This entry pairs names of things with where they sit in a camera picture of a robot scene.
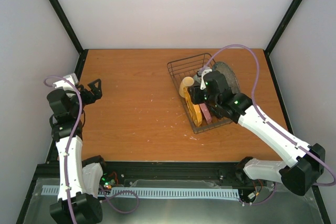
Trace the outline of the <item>pink dotted scalloped plate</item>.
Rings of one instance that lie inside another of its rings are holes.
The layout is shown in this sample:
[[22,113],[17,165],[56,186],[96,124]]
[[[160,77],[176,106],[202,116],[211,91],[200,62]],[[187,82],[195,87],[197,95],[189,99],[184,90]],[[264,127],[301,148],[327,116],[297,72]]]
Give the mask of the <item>pink dotted scalloped plate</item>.
[[204,116],[207,124],[212,123],[212,116],[210,114],[210,111],[208,110],[207,105],[205,103],[201,103],[199,105],[199,107],[200,107],[200,109],[202,111],[202,114],[203,114],[203,116]]

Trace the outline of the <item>grey speckled large plate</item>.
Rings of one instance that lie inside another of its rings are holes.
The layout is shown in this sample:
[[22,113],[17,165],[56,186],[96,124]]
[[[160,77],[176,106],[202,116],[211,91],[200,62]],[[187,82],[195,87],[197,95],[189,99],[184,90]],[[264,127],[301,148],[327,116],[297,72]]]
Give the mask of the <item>grey speckled large plate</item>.
[[225,76],[226,81],[232,90],[232,93],[236,94],[240,92],[240,87],[236,75],[227,63],[218,61],[212,66],[212,70],[219,71]]

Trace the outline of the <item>yellow dotted scalloped plate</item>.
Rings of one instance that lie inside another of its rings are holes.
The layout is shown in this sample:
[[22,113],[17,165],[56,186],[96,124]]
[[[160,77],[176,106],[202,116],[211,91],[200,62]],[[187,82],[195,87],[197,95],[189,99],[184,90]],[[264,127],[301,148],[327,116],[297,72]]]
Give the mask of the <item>yellow dotted scalloped plate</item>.
[[187,105],[189,114],[192,118],[192,121],[196,127],[199,127],[203,121],[201,108],[198,104],[193,104],[191,100],[191,96],[187,90],[187,87],[184,87],[183,91],[184,91],[186,105]]

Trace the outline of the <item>yellow ceramic mug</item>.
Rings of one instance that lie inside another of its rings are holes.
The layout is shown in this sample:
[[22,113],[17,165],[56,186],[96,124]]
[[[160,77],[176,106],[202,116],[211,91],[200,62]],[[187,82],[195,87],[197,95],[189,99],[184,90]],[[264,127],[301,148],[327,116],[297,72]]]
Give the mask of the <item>yellow ceramic mug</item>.
[[182,98],[185,98],[185,95],[184,95],[184,89],[185,88],[188,88],[188,87],[191,87],[192,85],[194,84],[194,80],[192,77],[184,77],[180,83],[180,86],[179,86],[179,95],[182,97]]

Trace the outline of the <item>mint green ceramic bowl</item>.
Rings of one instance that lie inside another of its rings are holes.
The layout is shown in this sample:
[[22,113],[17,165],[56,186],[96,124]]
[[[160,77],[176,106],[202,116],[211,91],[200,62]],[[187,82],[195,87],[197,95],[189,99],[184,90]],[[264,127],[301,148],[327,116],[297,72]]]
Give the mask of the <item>mint green ceramic bowl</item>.
[[199,77],[197,74],[195,74],[194,76],[193,76],[193,80],[194,80],[194,85],[201,85],[201,83],[202,83],[202,78],[201,77]]

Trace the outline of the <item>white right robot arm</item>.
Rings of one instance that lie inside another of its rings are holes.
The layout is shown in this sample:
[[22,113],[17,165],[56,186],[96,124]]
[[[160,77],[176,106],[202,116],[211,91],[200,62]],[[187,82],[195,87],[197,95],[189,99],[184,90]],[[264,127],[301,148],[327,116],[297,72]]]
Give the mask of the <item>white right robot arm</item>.
[[206,104],[216,117],[248,129],[281,157],[279,162],[246,157],[241,161],[244,176],[282,183],[292,193],[305,195],[324,172],[325,149],[296,138],[254,105],[249,96],[233,93],[219,71],[207,69],[195,78],[196,83],[187,89],[193,104]]

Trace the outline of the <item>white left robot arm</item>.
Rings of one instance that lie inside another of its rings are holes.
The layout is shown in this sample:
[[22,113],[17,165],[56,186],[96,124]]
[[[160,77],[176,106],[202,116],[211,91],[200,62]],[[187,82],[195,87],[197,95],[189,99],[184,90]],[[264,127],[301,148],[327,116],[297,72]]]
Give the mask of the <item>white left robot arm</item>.
[[100,155],[82,159],[80,117],[86,105],[102,97],[101,80],[89,83],[87,90],[72,73],[57,78],[52,87],[47,101],[53,112],[50,125],[57,148],[60,183],[57,202],[49,207],[50,215],[56,223],[100,223],[99,183],[108,180],[109,170]]

